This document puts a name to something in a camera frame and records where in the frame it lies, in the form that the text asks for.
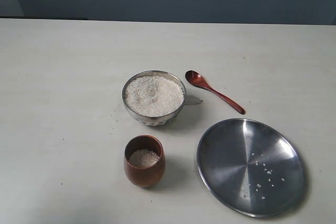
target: bowl of rice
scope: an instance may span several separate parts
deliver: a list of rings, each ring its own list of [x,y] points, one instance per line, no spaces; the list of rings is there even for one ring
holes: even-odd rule
[[[185,98],[183,82],[173,74],[159,70],[136,74],[122,89],[126,110],[148,126],[172,121],[182,110]]]

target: table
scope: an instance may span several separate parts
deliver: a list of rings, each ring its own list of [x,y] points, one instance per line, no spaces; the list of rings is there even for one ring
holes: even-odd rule
[[[0,223],[259,223],[222,205],[201,182],[195,151],[214,123],[242,117],[186,83],[197,70],[297,148],[308,168],[303,204],[274,223],[334,223],[336,27],[0,19]],[[124,109],[134,74],[171,72],[188,94],[165,127]],[[166,173],[132,185],[123,151],[161,140]]]

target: stainless steel plate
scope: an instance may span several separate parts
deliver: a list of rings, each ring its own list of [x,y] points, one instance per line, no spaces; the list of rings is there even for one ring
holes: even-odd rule
[[[278,215],[299,203],[305,192],[293,146],[256,121],[229,119],[210,127],[198,145],[197,163],[212,194],[248,216]]]

